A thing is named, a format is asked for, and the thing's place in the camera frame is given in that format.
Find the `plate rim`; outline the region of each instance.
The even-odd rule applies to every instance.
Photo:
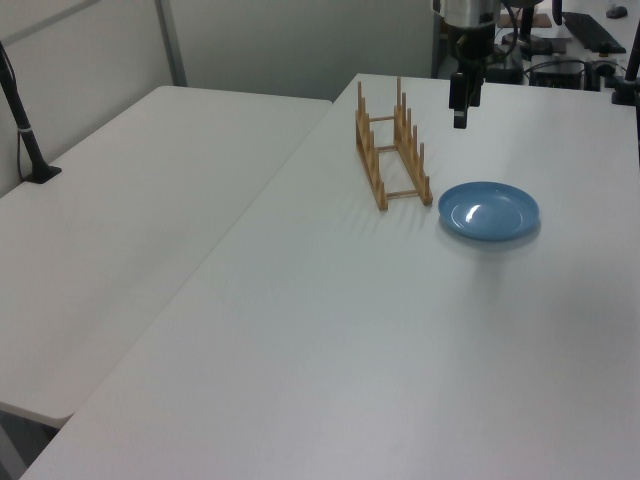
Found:
[[[534,213],[535,213],[533,217],[534,221],[531,222],[531,225],[528,225],[521,230],[516,230],[513,234],[502,235],[502,236],[484,236],[484,235],[473,235],[473,234],[470,235],[468,231],[461,229],[455,222],[453,222],[453,220],[449,216],[444,215],[442,212],[442,209],[443,209],[444,201],[446,201],[448,198],[456,194],[459,190],[465,190],[470,187],[478,187],[478,186],[500,187],[500,188],[506,187],[507,190],[516,192],[518,195],[523,197],[525,201],[530,203],[530,205],[534,208]],[[440,198],[438,199],[438,213],[440,214],[440,218],[444,221],[446,226],[454,233],[457,233],[458,235],[461,235],[467,238],[472,238],[472,239],[481,240],[481,241],[488,241],[488,242],[503,242],[507,240],[514,240],[516,238],[520,238],[527,235],[532,230],[535,230],[535,228],[538,225],[540,225],[540,206],[538,205],[538,202],[536,202],[536,200],[529,193],[522,190],[521,188],[515,187],[508,183],[501,183],[501,182],[494,182],[494,181],[480,180],[480,181],[465,182],[459,185],[454,185],[453,187],[447,189],[442,195],[440,195]]]

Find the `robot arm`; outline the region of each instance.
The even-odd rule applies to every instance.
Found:
[[[458,60],[451,75],[449,108],[454,128],[467,128],[467,110],[480,106],[480,92],[487,66],[504,60],[516,46],[518,29],[514,8],[532,8],[542,0],[432,0],[433,10],[449,27],[449,55]],[[513,42],[506,54],[494,47],[495,28],[504,4],[514,25]],[[561,24],[561,0],[553,0],[553,17]]]

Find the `black cable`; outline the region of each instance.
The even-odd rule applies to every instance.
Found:
[[[511,39],[511,46],[509,47],[509,50],[507,50],[507,53],[502,59],[502,61],[504,61],[505,58],[513,53],[513,51],[516,49],[516,45],[518,45],[518,18],[513,14],[513,10],[506,0],[502,0],[502,4],[507,9],[507,13],[509,14],[511,23],[513,23],[513,38]]]
[[[582,60],[574,59],[574,60],[550,60],[548,62],[539,63],[534,65],[533,67],[527,68],[523,73],[527,74],[533,72],[534,70],[538,70],[539,68],[550,67],[552,65],[560,65],[562,63],[580,63],[582,65],[586,65],[587,62],[583,62]]]
[[[519,8],[519,9],[518,9],[518,11],[516,12],[516,22],[518,21],[518,17],[520,16],[520,12],[522,12],[522,9],[521,9],[521,8]],[[493,37],[493,41],[494,41],[494,42],[496,41],[496,38],[498,38],[498,35],[500,35],[500,32],[501,32],[502,30],[504,30],[505,28],[507,28],[508,26],[509,26],[509,25],[506,25],[506,26],[504,26],[504,27],[500,27],[500,28],[498,29],[498,31],[496,32],[495,36]]]
[[[24,177],[22,176],[22,166],[20,165],[20,131],[18,131],[18,177],[20,177],[20,182],[24,182]]]

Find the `black stand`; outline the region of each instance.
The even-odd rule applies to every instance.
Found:
[[[7,97],[7,102],[9,102],[9,108],[11,108],[13,118],[18,126],[18,132],[20,132],[24,146],[31,158],[32,172],[24,180],[32,183],[45,183],[59,174],[62,170],[58,167],[48,165],[42,158],[40,147],[38,147],[38,142],[33,134],[33,130],[31,129],[31,124],[29,123],[27,114],[22,106],[20,95],[18,95],[18,86],[11,67],[9,66],[9,59],[1,42],[0,83],[2,84],[2,90],[4,90],[4,94]]]
[[[615,105],[638,105],[638,67],[640,67],[640,22],[636,29],[636,38],[629,55],[629,65],[624,78],[616,77],[615,92],[611,95],[611,103]]]
[[[549,40],[531,35],[534,14],[534,7],[522,9],[522,27],[518,34],[518,46],[520,47],[522,56],[531,58],[533,55],[552,55],[553,45]],[[508,33],[502,37],[502,44],[510,44],[512,39],[513,33]]]

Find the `computer mouse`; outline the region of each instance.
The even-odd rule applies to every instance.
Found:
[[[627,9],[622,5],[607,10],[607,18],[622,18],[627,16]]]

